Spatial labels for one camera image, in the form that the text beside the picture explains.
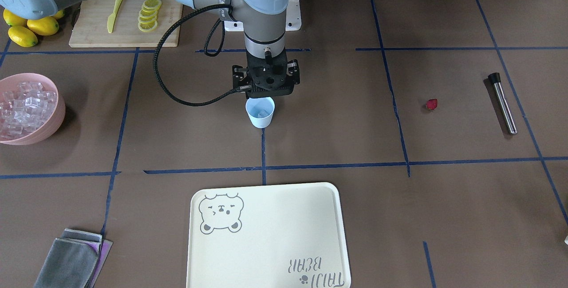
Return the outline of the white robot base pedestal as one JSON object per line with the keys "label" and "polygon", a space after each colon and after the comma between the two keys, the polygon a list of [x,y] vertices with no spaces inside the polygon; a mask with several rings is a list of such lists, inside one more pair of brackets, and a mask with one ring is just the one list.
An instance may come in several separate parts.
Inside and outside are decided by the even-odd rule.
{"label": "white robot base pedestal", "polygon": [[[288,0],[286,10],[286,32],[298,31],[302,26],[300,0]],[[240,21],[224,21],[223,27],[228,32],[243,32],[243,23]]]}

